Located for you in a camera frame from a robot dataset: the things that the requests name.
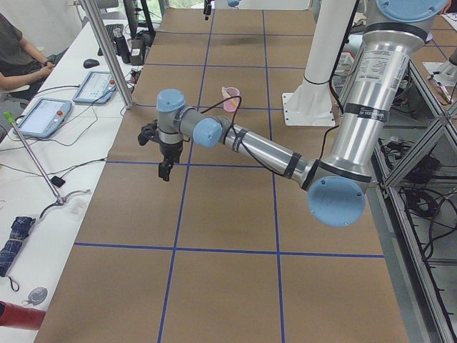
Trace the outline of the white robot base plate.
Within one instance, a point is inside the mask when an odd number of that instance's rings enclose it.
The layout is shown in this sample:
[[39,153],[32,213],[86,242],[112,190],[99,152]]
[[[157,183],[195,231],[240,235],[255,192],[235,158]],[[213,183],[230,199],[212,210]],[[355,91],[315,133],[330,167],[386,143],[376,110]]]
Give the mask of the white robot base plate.
[[283,117],[286,126],[334,126],[335,119],[329,95],[323,100],[312,96],[301,101],[296,93],[282,93]]

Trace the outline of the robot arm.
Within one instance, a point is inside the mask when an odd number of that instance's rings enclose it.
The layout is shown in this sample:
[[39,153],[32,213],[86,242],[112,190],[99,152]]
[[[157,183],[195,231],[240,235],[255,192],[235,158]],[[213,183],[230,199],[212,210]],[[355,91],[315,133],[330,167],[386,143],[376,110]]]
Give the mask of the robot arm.
[[425,45],[433,20],[448,6],[448,1],[370,1],[364,11],[361,46],[339,96],[332,78],[358,2],[320,2],[303,80],[295,91],[283,95],[287,125],[336,133],[331,149],[321,150],[315,159],[238,125],[233,117],[196,110],[176,89],[158,94],[158,116],[141,128],[138,141],[158,144],[163,155],[159,176],[164,181],[179,162],[185,141],[206,148],[223,144],[295,181],[307,192],[308,208],[320,222],[348,226],[363,214],[372,182],[369,162],[411,55]]
[[[210,15],[211,15],[212,8],[213,8],[212,2],[213,2],[212,0],[204,0],[203,13],[204,13],[204,20],[205,21],[208,21]],[[226,5],[229,8],[236,8],[239,5],[239,3],[240,3],[239,0],[226,0]]]

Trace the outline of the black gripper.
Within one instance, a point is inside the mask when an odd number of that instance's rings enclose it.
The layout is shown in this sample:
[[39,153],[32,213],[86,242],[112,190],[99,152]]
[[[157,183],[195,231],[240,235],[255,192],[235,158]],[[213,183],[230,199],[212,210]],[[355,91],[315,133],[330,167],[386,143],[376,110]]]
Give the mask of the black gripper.
[[159,164],[159,177],[165,181],[170,181],[171,170],[174,163],[179,163],[183,151],[183,136],[179,133],[166,133],[158,126],[158,121],[143,126],[138,135],[138,143],[144,146],[149,141],[159,145],[159,150],[164,156],[164,160]]

